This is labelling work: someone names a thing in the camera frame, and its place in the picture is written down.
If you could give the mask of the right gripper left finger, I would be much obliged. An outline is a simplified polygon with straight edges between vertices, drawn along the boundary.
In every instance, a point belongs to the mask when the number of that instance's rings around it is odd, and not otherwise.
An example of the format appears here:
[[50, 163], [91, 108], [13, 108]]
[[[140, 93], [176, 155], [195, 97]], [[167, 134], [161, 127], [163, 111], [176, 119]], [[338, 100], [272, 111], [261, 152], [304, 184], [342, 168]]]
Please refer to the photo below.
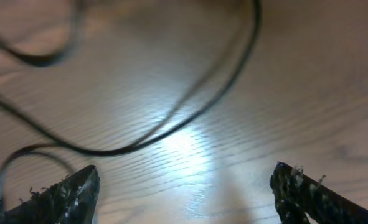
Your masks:
[[93, 224], [100, 192], [100, 176], [94, 165], [86, 166], [42, 193], [0, 213], [0, 224]]

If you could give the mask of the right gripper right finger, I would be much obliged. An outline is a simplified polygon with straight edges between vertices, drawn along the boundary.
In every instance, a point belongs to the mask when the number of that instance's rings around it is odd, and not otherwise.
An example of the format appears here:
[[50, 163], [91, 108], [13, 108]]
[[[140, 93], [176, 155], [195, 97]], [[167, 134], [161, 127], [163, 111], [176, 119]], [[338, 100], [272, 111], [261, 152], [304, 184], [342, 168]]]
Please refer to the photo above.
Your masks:
[[340, 196], [284, 162], [277, 163], [270, 187], [275, 209], [284, 224], [368, 224], [368, 210]]

